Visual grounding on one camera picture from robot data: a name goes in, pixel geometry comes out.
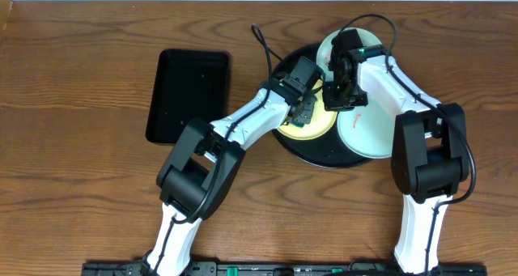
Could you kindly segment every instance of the brown object in corner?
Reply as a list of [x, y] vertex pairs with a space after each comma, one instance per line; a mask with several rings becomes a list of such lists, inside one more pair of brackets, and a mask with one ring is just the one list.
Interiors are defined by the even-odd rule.
[[6, 30], [7, 17], [9, 17], [12, 6], [12, 0], [0, 0], [0, 37], [2, 37], [3, 31]]

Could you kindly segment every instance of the black round tray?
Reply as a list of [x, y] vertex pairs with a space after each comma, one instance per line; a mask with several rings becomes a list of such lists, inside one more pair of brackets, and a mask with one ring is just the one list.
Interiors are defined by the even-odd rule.
[[[300, 57], [304, 56], [312, 61], [316, 61], [316, 52], [320, 44], [307, 45], [297, 49], [284, 58], [284, 62], [279, 63], [273, 72], [273, 76], [281, 78], [292, 69]], [[312, 163], [316, 166], [326, 168], [351, 168], [362, 165], [370, 159], [357, 155], [351, 151], [340, 139], [337, 129], [337, 122], [334, 122], [331, 129], [318, 138], [310, 140], [296, 140], [288, 138], [278, 130], [273, 130], [277, 140], [290, 153], [299, 159]]]

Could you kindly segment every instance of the yellow plate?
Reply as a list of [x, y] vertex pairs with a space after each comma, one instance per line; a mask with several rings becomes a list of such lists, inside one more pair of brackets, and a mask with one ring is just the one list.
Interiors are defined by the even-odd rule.
[[[313, 89], [322, 86], [322, 81], [318, 80]], [[288, 138], [296, 140], [309, 140], [320, 137], [325, 134], [337, 120], [337, 113], [334, 111], [324, 110], [324, 101], [322, 100], [322, 90], [315, 94], [316, 102], [313, 109], [311, 122], [303, 127], [292, 124], [278, 127], [277, 130]]]

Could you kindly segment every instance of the red mark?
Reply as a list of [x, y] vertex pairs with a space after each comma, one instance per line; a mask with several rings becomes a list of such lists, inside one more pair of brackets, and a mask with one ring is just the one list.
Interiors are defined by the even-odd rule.
[[356, 128], [356, 122], [358, 122], [358, 119], [362, 116], [362, 113], [358, 113], [356, 114], [356, 117], [355, 117], [355, 122], [353, 123], [353, 128], [355, 129]]

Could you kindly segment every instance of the table surface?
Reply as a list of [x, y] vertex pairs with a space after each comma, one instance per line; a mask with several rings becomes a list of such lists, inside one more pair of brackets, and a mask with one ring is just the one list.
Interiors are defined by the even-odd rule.
[[[78, 275], [85, 261], [129, 260], [154, 246], [162, 219], [155, 177], [171, 148], [144, 132], [163, 49], [228, 51], [232, 112], [266, 77], [251, 23], [286, 55], [366, 12], [396, 22], [394, 56], [408, 76], [465, 110], [478, 184], [448, 208], [439, 260], [516, 274], [518, 11], [496, 2], [16, 2], [0, 52], [1, 274]], [[357, 26], [391, 39], [381, 20]], [[401, 211], [389, 159], [317, 168], [267, 134], [248, 150], [192, 254], [388, 259]]]

